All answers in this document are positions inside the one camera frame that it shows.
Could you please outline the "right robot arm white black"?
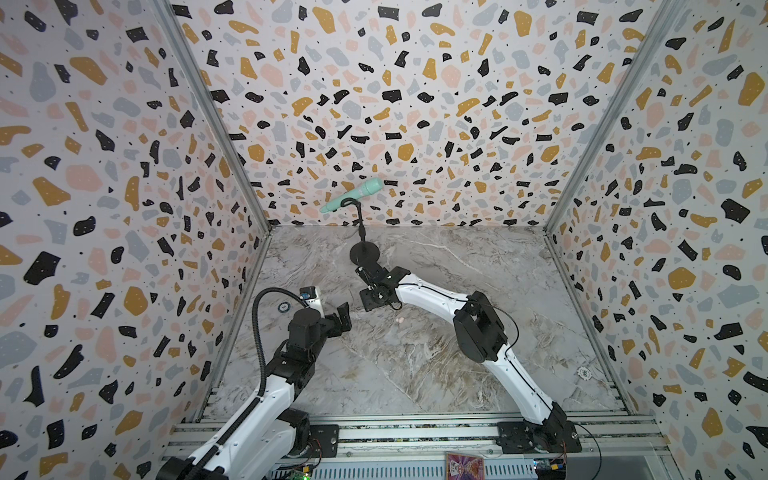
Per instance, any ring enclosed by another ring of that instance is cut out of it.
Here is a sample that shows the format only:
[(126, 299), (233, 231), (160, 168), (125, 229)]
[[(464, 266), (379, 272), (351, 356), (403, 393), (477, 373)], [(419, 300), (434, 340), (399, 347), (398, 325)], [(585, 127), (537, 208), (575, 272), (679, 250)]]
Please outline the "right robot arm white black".
[(578, 436), (564, 410), (517, 359), (497, 309), (485, 294), (460, 294), (433, 285), (407, 269), (387, 270), (376, 263), (357, 267), (356, 274), (367, 285), (360, 292), (367, 312), (411, 305), (452, 324), (460, 351), (485, 367), (505, 388), (531, 435), (544, 448), (553, 449)]

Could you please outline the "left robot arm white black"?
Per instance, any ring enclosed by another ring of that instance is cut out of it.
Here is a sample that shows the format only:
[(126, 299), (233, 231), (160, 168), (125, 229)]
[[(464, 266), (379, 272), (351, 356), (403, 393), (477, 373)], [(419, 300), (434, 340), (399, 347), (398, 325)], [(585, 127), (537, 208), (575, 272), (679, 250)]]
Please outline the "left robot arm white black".
[(315, 373), (329, 338), (351, 330), (349, 304), (322, 315), (310, 306), (289, 322), (285, 348), (266, 365), (266, 384), (203, 446), (186, 458), (172, 457), (159, 479), (261, 479), (284, 457), (310, 457), (309, 414), (292, 406)]

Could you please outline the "black microphone stand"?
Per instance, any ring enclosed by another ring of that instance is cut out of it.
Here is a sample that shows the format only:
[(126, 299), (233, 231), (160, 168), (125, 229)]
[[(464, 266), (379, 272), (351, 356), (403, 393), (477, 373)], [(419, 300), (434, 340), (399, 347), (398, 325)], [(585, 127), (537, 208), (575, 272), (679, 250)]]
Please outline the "black microphone stand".
[(350, 250), (350, 260), (356, 266), (377, 263), (380, 258), (380, 250), (374, 243), (367, 240), (361, 202), (354, 198), (345, 198), (341, 201), (340, 206), (354, 206), (357, 212), (355, 225), (357, 226), (359, 241)]

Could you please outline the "mint green microphone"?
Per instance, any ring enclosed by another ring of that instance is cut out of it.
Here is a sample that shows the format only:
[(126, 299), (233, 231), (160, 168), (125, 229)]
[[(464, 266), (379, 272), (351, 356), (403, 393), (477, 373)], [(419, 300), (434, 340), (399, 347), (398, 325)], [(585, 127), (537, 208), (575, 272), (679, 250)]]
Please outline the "mint green microphone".
[(332, 213), (342, 207), (344, 200), (353, 199), (359, 200), (361, 198), (374, 195), (384, 188), (384, 182), (379, 178), (371, 178), (366, 180), (360, 186), (339, 195), (330, 201), (328, 201), (321, 209), (321, 213)]

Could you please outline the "colourful card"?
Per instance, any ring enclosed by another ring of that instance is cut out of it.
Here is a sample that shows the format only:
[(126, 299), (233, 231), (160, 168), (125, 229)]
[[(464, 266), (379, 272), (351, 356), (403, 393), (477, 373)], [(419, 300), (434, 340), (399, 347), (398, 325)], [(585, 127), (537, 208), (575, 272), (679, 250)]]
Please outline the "colourful card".
[(446, 480), (485, 480), (485, 459), (478, 455), (447, 453)]

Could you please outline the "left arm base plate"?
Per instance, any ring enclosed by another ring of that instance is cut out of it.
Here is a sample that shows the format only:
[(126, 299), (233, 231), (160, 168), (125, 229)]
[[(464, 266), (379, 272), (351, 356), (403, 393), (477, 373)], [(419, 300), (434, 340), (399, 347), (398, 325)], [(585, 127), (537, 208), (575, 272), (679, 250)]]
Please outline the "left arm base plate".
[(273, 462), (335, 458), (339, 447), (337, 424), (292, 426), (276, 421), (259, 441), (259, 453)]

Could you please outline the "aluminium rail frame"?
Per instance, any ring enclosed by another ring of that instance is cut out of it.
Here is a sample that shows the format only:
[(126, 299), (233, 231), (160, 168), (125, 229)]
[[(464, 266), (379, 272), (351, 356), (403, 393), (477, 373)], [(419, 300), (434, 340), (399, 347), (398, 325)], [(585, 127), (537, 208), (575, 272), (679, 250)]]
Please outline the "aluminium rail frame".
[[(619, 411), (571, 412), (582, 445), (563, 454), (568, 479), (679, 479), (681, 471), (655, 419)], [(543, 453), (504, 454), (496, 444), (499, 422), (518, 422), (515, 413), (315, 416), (311, 425), (337, 424), (335, 458), (280, 460), (281, 467), (310, 465), (313, 479), (443, 479), (445, 455), (482, 456), (488, 479), (533, 479)]]

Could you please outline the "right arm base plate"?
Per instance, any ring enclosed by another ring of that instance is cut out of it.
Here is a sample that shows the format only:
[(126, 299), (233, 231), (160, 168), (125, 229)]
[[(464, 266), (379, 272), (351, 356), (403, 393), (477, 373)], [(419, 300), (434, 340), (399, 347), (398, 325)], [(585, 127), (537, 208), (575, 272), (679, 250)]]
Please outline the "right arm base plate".
[(582, 445), (575, 425), (566, 420), (564, 424), (536, 425), (527, 421), (499, 422), (496, 444), (504, 454), (580, 453)]

